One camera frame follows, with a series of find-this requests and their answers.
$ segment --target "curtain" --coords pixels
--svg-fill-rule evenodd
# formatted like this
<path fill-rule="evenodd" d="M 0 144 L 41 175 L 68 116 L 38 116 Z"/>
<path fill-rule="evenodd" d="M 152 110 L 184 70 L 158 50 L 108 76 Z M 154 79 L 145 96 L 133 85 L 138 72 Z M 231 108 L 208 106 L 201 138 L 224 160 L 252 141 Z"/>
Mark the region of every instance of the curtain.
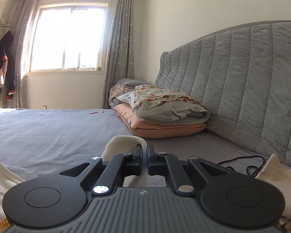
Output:
<path fill-rule="evenodd" d="M 10 31 L 14 36 L 12 56 L 15 59 L 15 83 L 16 93 L 12 101 L 4 99 L 5 94 L 0 96 L 0 107 L 26 108 L 25 74 L 30 69 L 30 32 L 33 28 L 36 16 L 38 0 L 16 0 L 12 14 Z"/>
<path fill-rule="evenodd" d="M 103 108 L 109 106 L 109 92 L 119 80 L 133 78 L 134 0 L 116 0 L 104 77 Z"/>

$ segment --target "ribbed surface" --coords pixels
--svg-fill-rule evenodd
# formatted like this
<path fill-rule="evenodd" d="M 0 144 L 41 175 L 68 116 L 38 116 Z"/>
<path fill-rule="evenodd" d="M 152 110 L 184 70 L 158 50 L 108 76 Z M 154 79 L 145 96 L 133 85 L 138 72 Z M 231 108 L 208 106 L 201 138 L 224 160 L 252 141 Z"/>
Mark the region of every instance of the ribbed surface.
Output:
<path fill-rule="evenodd" d="M 155 84 L 201 100 L 215 134 L 291 166 L 291 21 L 236 26 L 164 52 Z"/>
<path fill-rule="evenodd" d="M 192 198 L 174 195 L 169 188 L 118 188 L 114 195 L 97 198 L 79 218 L 49 230 L 6 233 L 236 233 L 205 216 Z M 247 233 L 279 233 L 276 227 Z"/>

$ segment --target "peach pillow with black piping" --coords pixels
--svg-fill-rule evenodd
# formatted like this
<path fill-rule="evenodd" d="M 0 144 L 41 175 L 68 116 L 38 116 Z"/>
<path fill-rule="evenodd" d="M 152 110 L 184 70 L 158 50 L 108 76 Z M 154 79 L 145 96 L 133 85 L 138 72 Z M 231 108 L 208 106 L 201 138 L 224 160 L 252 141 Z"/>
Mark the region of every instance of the peach pillow with black piping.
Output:
<path fill-rule="evenodd" d="M 141 122 L 138 120 L 136 114 L 133 113 L 133 109 L 128 103 L 119 104 L 113 109 L 130 131 L 138 137 L 168 138 L 189 136 L 199 133 L 207 127 L 204 123 L 193 125 L 164 125 Z"/>

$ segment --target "window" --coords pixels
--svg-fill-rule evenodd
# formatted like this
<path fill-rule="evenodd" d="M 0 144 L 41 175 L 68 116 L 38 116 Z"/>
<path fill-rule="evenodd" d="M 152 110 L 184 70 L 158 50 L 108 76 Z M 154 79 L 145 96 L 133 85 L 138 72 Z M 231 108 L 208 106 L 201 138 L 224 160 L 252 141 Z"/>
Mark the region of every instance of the window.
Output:
<path fill-rule="evenodd" d="M 42 9 L 30 71 L 99 67 L 106 9 L 80 6 Z"/>

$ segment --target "headboard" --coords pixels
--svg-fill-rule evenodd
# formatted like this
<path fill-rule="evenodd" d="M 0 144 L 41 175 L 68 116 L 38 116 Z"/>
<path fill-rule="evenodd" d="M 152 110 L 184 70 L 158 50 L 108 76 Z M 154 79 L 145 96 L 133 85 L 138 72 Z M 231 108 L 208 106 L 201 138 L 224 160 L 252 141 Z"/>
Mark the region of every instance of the headboard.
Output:
<path fill-rule="evenodd" d="M 240 25 L 164 52 L 155 85 L 202 101 L 211 132 L 291 166 L 291 21 Z"/>

